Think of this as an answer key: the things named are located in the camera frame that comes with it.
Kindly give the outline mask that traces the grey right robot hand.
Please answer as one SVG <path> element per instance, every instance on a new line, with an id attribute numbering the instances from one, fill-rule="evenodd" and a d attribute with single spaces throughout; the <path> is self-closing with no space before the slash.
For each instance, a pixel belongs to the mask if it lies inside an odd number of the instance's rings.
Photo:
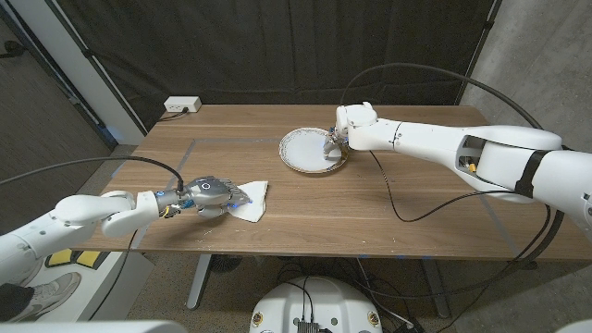
<path id="1" fill-rule="evenodd" d="M 323 157 L 326 160 L 346 159 L 349 155 L 348 130 L 331 127 L 323 144 Z"/>

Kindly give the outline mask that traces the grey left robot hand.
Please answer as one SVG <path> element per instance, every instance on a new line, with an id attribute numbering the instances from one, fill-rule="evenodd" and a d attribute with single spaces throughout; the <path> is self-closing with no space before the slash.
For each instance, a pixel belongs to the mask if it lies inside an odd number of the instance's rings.
<path id="1" fill-rule="evenodd" d="M 160 212 L 178 213 L 195 208 L 204 218 L 222 216 L 231 208 L 248 204 L 251 198 L 229 179 L 207 176 L 186 183 L 182 190 L 158 191 L 155 199 Z"/>

